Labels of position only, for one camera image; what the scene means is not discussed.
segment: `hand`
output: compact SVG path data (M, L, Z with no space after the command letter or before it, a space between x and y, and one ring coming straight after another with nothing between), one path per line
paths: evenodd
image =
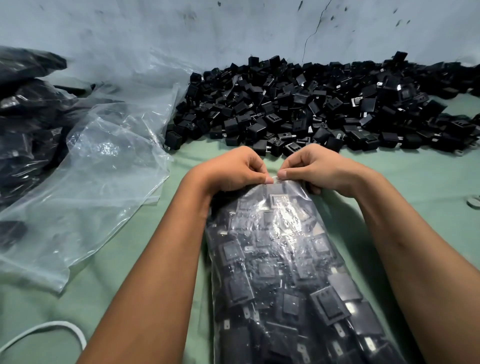
M206 178L213 193L235 191L249 184L273 183L264 161L247 146L230 150L192 170Z
M278 177L283 180L305 180L311 191L322 188L336 190L345 197L354 197L356 182L368 167L345 158L318 144L309 144L285 159Z

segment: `white cable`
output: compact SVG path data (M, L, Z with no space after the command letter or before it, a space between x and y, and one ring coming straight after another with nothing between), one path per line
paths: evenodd
M25 336L28 336L30 334L33 334L34 332L44 330L46 328L55 328L55 327L64 327L68 328L73 333L77 336L78 341L80 341L80 346L82 347L82 351L85 349L85 346L87 346L87 340L85 339L84 333L78 328L78 326L68 322L68 321L50 321L50 322L45 322L44 324L40 324L37 326L34 326L24 332L22 332L20 335L17 335L14 337L12 340L7 342L5 345L3 345L0 348L0 355L7 350L9 347L11 347L13 344L15 344L17 341L23 339Z

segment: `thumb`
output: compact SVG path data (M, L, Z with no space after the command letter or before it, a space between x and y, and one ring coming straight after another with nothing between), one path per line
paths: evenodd
M281 180L307 180L310 174L309 166L285 168L276 174Z
M273 178L268 174L250 171L248 174L248 184L273 183Z

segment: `green table surface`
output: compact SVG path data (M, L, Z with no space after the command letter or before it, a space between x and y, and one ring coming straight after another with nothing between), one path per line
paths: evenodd
M447 101L446 112L474 116L480 112L476 97ZM0 346L24 330L51 320L77 324L89 338L115 292L144 249L170 203L182 177L193 166L230 148L223 141L203 138L188 142L174 153L170 178L156 206L143 206L94 256L72 268L61 295L42 291L19 279L0 280ZM480 211L467 206L468 195L480 194L480 150L463 157L431 149L355 153L351 157L385 175L415 209L455 249L480 267ZM275 175L283 158L267 156ZM313 198L327 232L366 298L372 303L387 335L412 363L421 362L418 348L395 302L384 269L356 202L326 191ZM212 362L210 263L206 250L199 259L184 363ZM30 335L0 358L13 363L74 363L80 353L76 338L65 330Z

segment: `white wall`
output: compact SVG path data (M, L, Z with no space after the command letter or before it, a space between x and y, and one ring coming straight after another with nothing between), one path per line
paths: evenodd
M4 0L0 44L67 56L69 72L90 81L144 72L156 51L199 69L251 54L301 63L328 1ZM479 17L478 0L332 0L304 61L382 61L403 50L421 63L480 63Z

